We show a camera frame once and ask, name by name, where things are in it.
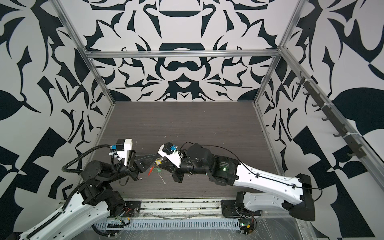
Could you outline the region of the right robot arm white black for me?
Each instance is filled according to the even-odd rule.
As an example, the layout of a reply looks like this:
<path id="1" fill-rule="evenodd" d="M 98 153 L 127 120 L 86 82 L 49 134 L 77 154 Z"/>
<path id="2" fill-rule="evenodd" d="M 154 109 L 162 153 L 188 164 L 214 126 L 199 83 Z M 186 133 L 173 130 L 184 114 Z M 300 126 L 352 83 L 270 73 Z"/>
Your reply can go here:
<path id="1" fill-rule="evenodd" d="M 176 145 L 167 143 L 161 151 L 171 162 L 175 182 L 181 183 L 185 174 L 205 175 L 219 186 L 244 187 L 272 194 L 281 201 L 278 206 L 296 219 L 309 222 L 316 219 L 312 197 L 314 187 L 308 175 L 285 177 L 271 174 L 244 164 L 237 156 L 214 155 L 209 148 L 199 144 L 179 150 Z"/>

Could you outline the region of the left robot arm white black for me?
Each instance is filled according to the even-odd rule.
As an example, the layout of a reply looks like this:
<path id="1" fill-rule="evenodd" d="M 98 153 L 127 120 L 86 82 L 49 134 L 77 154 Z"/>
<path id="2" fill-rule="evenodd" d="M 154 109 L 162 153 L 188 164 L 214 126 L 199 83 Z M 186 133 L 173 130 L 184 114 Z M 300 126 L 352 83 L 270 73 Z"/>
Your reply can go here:
<path id="1" fill-rule="evenodd" d="M 109 163 L 90 161 L 83 170 L 71 169 L 71 166 L 92 152 L 108 148 Z M 128 177 L 135 181 L 159 157 L 158 154 L 136 155 L 130 144 L 98 145 L 62 167 L 65 173 L 76 173 L 82 182 L 68 195 L 64 204 L 43 221 L 22 233 L 12 233 L 8 240 L 71 240 L 81 232 L 92 228 L 105 238 L 117 236 L 131 221 L 123 220 L 112 224 L 115 231 L 101 231 L 97 222 L 107 218 L 120 218 L 125 214 L 126 202 L 111 183 Z"/>

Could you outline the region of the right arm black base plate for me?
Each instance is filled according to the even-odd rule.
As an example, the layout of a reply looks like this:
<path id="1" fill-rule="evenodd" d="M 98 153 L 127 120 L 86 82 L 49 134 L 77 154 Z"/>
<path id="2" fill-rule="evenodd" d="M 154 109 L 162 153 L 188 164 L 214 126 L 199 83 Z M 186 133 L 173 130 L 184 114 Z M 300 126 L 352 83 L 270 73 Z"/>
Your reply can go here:
<path id="1" fill-rule="evenodd" d="M 244 215 L 243 206 L 236 200 L 221 200 L 222 215 L 228 219 L 241 218 Z"/>

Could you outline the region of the red key tag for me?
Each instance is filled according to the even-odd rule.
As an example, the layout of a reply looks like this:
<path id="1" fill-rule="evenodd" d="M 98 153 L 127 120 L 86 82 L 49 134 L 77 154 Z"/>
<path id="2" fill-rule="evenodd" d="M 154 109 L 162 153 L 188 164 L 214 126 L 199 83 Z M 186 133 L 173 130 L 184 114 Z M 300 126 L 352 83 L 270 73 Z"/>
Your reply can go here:
<path id="1" fill-rule="evenodd" d="M 152 172 L 153 172 L 154 169 L 155 169 L 155 167 L 151 167 L 151 169 L 150 169 L 149 172 L 148 172 L 148 176 L 150 176 L 150 175 L 152 174 Z"/>

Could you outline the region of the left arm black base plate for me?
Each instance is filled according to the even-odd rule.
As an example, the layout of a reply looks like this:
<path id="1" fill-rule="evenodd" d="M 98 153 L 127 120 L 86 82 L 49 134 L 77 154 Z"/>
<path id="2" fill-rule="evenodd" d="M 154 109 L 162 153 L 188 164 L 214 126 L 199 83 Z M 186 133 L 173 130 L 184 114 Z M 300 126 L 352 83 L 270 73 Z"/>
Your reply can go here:
<path id="1" fill-rule="evenodd" d="M 125 205 L 123 207 L 123 212 L 121 214 L 122 218 L 135 218 L 141 212 L 141 201 L 125 201 Z"/>

